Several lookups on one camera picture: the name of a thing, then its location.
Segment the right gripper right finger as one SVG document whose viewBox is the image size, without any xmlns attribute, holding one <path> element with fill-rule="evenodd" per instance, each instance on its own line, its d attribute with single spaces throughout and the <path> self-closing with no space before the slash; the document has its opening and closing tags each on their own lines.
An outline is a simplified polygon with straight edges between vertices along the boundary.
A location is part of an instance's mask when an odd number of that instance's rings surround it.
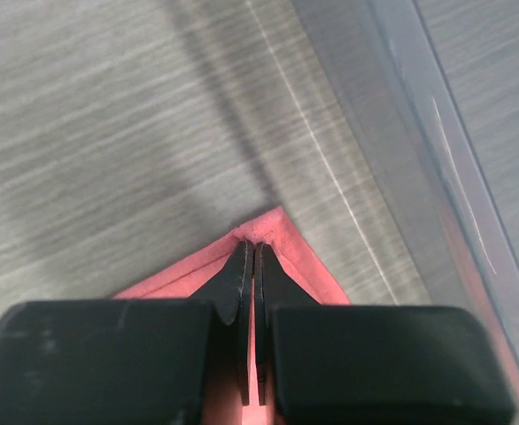
<svg viewBox="0 0 519 425">
<path fill-rule="evenodd" d="M 491 342 L 443 305 L 324 305 L 255 251 L 259 403 L 272 424 L 509 424 Z"/>
</svg>

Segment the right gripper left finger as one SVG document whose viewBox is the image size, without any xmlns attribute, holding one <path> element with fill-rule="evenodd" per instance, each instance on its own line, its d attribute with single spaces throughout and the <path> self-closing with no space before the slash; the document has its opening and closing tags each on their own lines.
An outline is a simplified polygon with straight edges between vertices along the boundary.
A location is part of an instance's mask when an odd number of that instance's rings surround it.
<svg viewBox="0 0 519 425">
<path fill-rule="evenodd" d="M 0 424 L 238 424 L 253 248 L 188 297 L 33 301 L 0 318 Z"/>
</svg>

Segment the clear plastic bin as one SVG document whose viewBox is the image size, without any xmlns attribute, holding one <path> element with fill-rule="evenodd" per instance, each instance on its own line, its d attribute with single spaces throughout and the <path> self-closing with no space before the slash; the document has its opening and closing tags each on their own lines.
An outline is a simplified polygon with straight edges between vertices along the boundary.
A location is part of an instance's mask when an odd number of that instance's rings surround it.
<svg viewBox="0 0 519 425">
<path fill-rule="evenodd" d="M 416 2 L 294 8 L 430 300 L 483 321 L 519 410 L 519 266 Z"/>
</svg>

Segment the salmon pink t shirt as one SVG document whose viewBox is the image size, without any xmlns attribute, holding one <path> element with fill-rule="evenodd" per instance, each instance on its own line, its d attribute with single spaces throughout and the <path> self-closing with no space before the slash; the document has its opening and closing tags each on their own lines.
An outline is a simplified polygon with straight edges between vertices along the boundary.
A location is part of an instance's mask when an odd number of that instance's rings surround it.
<svg viewBox="0 0 519 425">
<path fill-rule="evenodd" d="M 186 298 L 221 270 L 241 242 L 252 245 L 253 266 L 248 332 L 250 401 L 244 407 L 242 420 L 238 424 L 272 424 L 267 418 L 267 409 L 259 402 L 255 358 L 254 259 L 257 247 L 263 243 L 269 245 L 285 273 L 318 302 L 324 305 L 351 305 L 340 285 L 282 209 L 274 209 L 246 222 L 204 249 L 122 291 L 115 299 Z"/>
</svg>

